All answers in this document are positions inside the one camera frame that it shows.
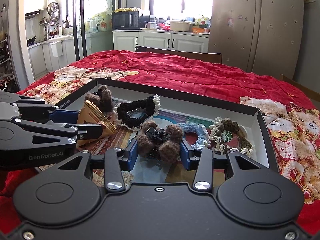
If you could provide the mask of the black white ruffled scrunchie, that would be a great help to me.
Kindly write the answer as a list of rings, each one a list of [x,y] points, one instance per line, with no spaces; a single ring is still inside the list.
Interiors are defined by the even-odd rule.
[[[209,140],[213,143],[216,154],[225,155],[229,150],[238,151],[252,157],[253,144],[247,139],[247,133],[242,126],[230,118],[217,117],[209,126]]]

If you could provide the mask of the white kitchen cabinet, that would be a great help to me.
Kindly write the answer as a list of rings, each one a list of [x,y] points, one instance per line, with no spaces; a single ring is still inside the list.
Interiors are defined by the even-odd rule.
[[[137,46],[172,51],[207,53],[209,36],[164,30],[114,30],[115,50],[135,51]]]

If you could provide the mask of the silver double-door refrigerator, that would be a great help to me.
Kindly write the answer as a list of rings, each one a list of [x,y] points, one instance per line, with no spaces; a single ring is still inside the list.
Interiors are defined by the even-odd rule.
[[[303,0],[213,0],[208,51],[248,73],[292,78],[303,16]]]

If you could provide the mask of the dark wooden chair back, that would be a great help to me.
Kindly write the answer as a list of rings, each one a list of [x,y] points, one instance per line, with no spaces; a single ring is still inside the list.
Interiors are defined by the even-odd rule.
[[[173,51],[166,49],[156,49],[144,46],[136,46],[135,52],[151,52],[158,54],[177,55],[186,57],[188,59],[201,60],[203,62],[210,63],[222,63],[222,55],[219,53],[197,53],[197,52],[185,52],[185,51]]]

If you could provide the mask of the brown fuzzy bow clip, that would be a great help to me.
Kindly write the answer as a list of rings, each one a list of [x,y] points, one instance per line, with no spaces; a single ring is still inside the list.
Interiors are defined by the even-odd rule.
[[[137,152],[141,157],[155,158],[166,164],[177,161],[180,153],[184,131],[178,125],[168,125],[160,129],[151,120],[141,126],[141,133],[137,135]]]

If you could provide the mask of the blue white crochet scrunchie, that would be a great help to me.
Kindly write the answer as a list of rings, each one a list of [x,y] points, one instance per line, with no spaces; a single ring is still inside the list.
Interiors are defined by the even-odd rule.
[[[205,148],[211,147],[211,142],[209,139],[209,133],[203,124],[197,124],[194,122],[178,123],[178,126],[182,128],[184,133],[195,133],[197,135],[197,140],[191,145],[193,150],[204,150]]]

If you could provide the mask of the white basin on counter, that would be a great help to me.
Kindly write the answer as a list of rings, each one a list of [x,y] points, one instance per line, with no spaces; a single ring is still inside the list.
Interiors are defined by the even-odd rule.
[[[170,20],[170,30],[179,32],[189,32],[191,31],[194,23],[182,20]]]

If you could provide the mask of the tan striped snack packet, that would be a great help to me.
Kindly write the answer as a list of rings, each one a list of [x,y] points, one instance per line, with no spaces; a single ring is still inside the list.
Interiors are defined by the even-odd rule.
[[[115,135],[118,132],[116,125],[110,122],[107,117],[104,116],[103,112],[89,100],[84,102],[84,106],[78,114],[77,124],[95,124],[100,125],[102,128],[102,131],[99,132],[98,135],[94,135],[94,132],[92,131],[87,131],[88,137],[81,135],[77,142],[78,146]]]

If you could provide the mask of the red quilted bedspread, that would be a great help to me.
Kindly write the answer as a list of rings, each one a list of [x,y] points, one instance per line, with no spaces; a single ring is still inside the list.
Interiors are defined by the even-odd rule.
[[[89,81],[104,77],[199,94],[258,107],[265,115],[281,175],[304,194],[298,224],[319,232],[319,110],[295,86],[267,75],[177,55],[126,50],[97,52],[20,90],[57,103]]]

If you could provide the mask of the black sliding door frame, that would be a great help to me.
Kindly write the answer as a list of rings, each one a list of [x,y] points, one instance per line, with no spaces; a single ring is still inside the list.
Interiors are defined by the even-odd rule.
[[[67,60],[71,63],[89,55],[89,42],[85,31],[84,0],[66,0],[66,20],[70,25],[71,33],[65,40],[65,46]]]

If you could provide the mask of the black microwave oven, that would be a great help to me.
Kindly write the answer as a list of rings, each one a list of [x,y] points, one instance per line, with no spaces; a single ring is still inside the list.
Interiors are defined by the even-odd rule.
[[[136,30],[139,29],[140,11],[119,11],[112,13],[113,30]]]

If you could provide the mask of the black shallow box tray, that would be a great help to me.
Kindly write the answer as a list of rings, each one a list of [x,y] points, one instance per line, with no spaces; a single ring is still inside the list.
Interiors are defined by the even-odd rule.
[[[264,116],[256,107],[107,79],[67,92],[58,88],[48,103],[74,114],[57,114],[54,122],[114,124],[114,134],[98,140],[81,137],[78,150],[93,155],[118,150],[126,186],[191,183],[204,150],[213,153],[216,182],[223,181],[228,151],[278,170]]]

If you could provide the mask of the black braided scrunchie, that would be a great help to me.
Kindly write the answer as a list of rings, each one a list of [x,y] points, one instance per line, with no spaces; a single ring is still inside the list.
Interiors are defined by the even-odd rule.
[[[157,116],[160,108],[160,96],[152,95],[144,100],[120,103],[116,114],[119,124],[129,129],[139,129],[150,117]]]

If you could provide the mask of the dark wooden chair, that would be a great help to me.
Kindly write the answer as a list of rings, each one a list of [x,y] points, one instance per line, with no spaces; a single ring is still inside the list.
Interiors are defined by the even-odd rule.
[[[286,77],[284,74],[281,74],[280,75],[280,80],[281,81],[284,81],[284,82],[287,82],[295,87],[297,87],[298,89],[300,89],[301,91],[304,92],[304,94],[310,99],[310,100],[313,100],[315,102],[320,102],[320,94],[307,88],[307,87],[304,87],[303,85],[299,84],[298,82],[296,81],[293,81],[291,79],[289,79],[288,77]]]
[[[188,59],[201,60],[203,62],[210,63],[222,63],[222,55],[219,53],[197,53],[197,52],[185,52],[185,51],[173,51],[166,49],[156,49],[144,46],[136,46],[135,52],[151,52],[158,54],[177,55],[186,57]]]

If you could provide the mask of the dark wooden chair right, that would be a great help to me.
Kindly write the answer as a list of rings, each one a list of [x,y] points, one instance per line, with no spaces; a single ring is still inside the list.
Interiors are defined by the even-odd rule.
[[[301,91],[304,92],[304,94],[310,99],[310,100],[313,100],[315,102],[320,102],[320,94],[307,88],[307,87],[304,87],[303,85],[299,84],[298,82],[296,81],[293,81],[291,79],[289,79],[288,77],[286,77],[284,74],[281,74],[280,75],[280,80],[281,81],[284,81],[284,82],[287,82],[295,87],[297,87],[298,89],[300,89]]]

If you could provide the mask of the white mug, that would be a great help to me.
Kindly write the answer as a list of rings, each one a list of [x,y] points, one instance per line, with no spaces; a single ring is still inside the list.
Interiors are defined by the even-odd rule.
[[[146,29],[158,29],[158,25],[156,22],[148,22],[145,24]]]

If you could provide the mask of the brown fuzzy hair claw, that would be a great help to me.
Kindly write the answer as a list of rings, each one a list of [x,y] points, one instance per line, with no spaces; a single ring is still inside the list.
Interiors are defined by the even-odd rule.
[[[102,85],[94,93],[87,93],[85,101],[88,100],[96,105],[103,113],[111,112],[113,110],[112,92],[107,85]]]

